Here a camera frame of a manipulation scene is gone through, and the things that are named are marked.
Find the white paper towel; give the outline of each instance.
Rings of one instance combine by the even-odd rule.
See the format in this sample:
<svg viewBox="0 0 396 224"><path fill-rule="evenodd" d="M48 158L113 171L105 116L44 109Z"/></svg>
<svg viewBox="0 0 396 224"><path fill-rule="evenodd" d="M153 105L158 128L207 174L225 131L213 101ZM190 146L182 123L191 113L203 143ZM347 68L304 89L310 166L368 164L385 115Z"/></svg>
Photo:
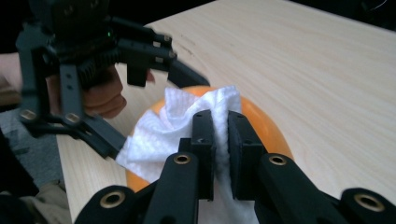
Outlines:
<svg viewBox="0 0 396 224"><path fill-rule="evenodd" d="M165 105L159 116L148 110L137 122L116 162L148 182L160 177L166 158L176 153L180 138L190 138L192 116L210 109L216 142L214 201L199 202L199 223L258 223L253 202L236 201L231 192L228 154L228 111L241 112L235 86L209 91L197 97L176 88L166 88Z"/></svg>

